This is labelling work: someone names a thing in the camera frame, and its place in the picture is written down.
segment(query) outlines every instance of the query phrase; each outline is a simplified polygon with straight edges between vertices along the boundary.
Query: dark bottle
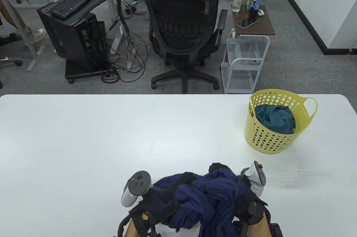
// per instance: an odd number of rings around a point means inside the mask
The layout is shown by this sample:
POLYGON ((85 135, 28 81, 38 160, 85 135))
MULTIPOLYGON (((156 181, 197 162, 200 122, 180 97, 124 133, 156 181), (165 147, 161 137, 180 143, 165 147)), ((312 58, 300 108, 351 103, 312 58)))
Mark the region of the dark bottle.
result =
POLYGON ((249 17, 251 19, 256 19, 257 18, 258 10, 259 10, 259 6, 260 6, 260 2, 261 1, 262 0, 253 0, 252 7, 250 8, 250 11, 249 11, 249 17))

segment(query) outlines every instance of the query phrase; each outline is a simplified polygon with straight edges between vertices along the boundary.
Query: chair base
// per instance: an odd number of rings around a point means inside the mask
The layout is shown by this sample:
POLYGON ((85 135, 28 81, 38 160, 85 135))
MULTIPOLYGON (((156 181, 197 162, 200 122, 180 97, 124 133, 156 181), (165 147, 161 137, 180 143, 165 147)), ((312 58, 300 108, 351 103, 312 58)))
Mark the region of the chair base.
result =
POLYGON ((157 84, 156 82, 162 81, 162 80, 170 80, 170 79, 176 79, 176 78, 181 78, 182 79, 182 94, 187 94, 187 81, 189 79, 195 79, 195 80, 203 80, 207 82, 213 83, 213 89, 214 90, 219 90, 219 83, 218 79, 205 74, 203 72, 199 71, 194 71, 194 70, 174 70, 174 71, 168 71, 163 74, 160 74, 158 76, 155 76, 151 79, 151 88, 156 89, 157 84))

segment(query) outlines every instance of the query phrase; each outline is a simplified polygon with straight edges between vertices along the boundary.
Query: smartphone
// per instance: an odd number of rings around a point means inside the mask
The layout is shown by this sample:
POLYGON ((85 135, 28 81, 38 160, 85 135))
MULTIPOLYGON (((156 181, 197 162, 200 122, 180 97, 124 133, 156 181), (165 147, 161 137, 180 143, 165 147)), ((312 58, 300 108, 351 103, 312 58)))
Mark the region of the smartphone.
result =
POLYGON ((247 18, 237 24, 238 27, 246 29, 258 22, 258 19, 247 18))

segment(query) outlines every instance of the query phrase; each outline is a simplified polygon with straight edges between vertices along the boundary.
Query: person's leg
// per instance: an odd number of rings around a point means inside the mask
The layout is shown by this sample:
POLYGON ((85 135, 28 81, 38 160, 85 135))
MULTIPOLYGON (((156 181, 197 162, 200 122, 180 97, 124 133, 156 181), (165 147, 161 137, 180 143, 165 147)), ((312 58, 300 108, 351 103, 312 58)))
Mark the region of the person's leg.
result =
MULTIPOLYGON (((20 22, 21 26, 23 27, 26 35, 30 38, 30 42, 32 44, 37 43, 38 41, 42 40, 46 36, 46 30, 45 29, 39 29, 39 30, 31 31, 31 29, 26 26, 26 24, 24 23, 22 17, 17 12, 17 10, 11 4, 10 4, 10 7, 14 11, 16 17, 19 19, 19 22, 20 22)), ((17 28, 15 23, 14 23, 14 21, 13 21, 13 19, 10 16, 8 10, 5 8, 5 6, 4 6, 4 4, 3 4, 3 2, 1 0, 0 0, 0 12, 3 15, 3 17, 5 18, 5 20, 10 25, 12 25, 13 27, 17 28)))
MULTIPOLYGON (((19 19, 21 26, 22 26, 23 28, 25 28, 25 27, 26 27, 26 24, 24 23, 22 17, 19 15, 19 13, 17 12, 17 10, 16 10, 11 4, 10 4, 10 6, 11 6, 11 8, 13 9, 13 11, 14 11, 16 17, 19 19)), ((4 4, 3 4, 3 2, 2 2, 1 0, 0 0, 0 11, 1 11, 1 14, 3 15, 3 17, 6 19, 6 21, 7 21, 10 25, 12 25, 12 26, 14 26, 15 28, 17 28, 16 25, 15 25, 15 23, 14 23, 14 21, 13 21, 13 19, 12 19, 11 16, 9 15, 8 10, 5 8, 5 6, 4 6, 4 4)))

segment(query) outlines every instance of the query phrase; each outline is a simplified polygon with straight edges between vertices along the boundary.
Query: chair caster wheel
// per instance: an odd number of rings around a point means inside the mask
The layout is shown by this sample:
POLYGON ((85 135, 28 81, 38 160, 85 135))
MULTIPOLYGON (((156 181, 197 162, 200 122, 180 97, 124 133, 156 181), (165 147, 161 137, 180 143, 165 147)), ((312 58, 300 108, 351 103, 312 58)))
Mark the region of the chair caster wheel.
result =
POLYGON ((16 66, 22 66, 23 62, 21 60, 15 60, 14 61, 16 66))

